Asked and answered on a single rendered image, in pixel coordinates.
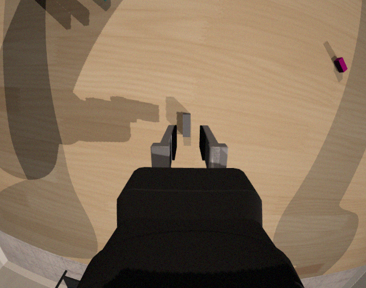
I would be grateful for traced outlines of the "grey rod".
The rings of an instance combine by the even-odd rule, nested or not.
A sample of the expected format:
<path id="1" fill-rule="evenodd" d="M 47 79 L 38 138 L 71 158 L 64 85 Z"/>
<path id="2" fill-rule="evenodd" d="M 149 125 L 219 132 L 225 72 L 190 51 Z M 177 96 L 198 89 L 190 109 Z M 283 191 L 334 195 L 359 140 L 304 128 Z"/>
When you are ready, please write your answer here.
<path id="1" fill-rule="evenodd" d="M 183 137 L 190 137 L 191 113 L 183 113 Z"/>

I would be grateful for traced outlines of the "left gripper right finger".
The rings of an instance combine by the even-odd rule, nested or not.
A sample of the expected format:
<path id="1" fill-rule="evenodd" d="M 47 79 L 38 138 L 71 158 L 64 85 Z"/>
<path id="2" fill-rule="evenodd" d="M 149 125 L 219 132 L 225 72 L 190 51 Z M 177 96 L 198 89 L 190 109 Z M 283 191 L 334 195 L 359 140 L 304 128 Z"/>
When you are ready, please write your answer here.
<path id="1" fill-rule="evenodd" d="M 208 125 L 200 125 L 199 148 L 207 168 L 227 168 L 228 147 L 217 142 Z"/>

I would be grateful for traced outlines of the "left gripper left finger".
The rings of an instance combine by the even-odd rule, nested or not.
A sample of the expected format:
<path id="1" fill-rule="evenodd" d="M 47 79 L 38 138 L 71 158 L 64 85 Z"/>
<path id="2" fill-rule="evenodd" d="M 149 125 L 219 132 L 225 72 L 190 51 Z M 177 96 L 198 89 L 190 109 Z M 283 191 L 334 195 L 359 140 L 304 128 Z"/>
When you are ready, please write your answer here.
<path id="1" fill-rule="evenodd" d="M 169 125 L 161 142 L 151 145 L 152 167 L 171 167 L 177 148 L 177 125 Z"/>

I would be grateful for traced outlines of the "magenta rectangular block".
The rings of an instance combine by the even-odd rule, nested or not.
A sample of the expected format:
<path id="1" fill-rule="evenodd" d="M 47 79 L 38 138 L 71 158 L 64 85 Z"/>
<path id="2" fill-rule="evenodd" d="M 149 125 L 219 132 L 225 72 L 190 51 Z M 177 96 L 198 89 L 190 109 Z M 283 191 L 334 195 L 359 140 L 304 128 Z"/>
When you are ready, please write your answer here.
<path id="1" fill-rule="evenodd" d="M 343 57 L 337 58 L 336 60 L 334 60 L 334 63 L 340 73 L 343 73 L 347 70 L 347 66 L 343 60 Z"/>

